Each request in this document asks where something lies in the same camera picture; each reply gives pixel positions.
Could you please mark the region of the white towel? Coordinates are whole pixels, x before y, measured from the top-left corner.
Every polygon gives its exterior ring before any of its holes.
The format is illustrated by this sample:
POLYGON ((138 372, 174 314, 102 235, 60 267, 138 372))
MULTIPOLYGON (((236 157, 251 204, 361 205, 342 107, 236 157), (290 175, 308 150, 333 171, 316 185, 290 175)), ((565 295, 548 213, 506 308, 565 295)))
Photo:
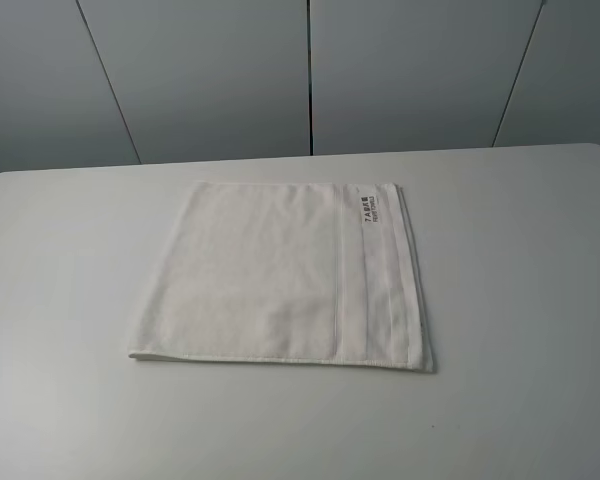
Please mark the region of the white towel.
POLYGON ((432 372, 402 190, 192 184, 150 276, 128 354, 432 372))

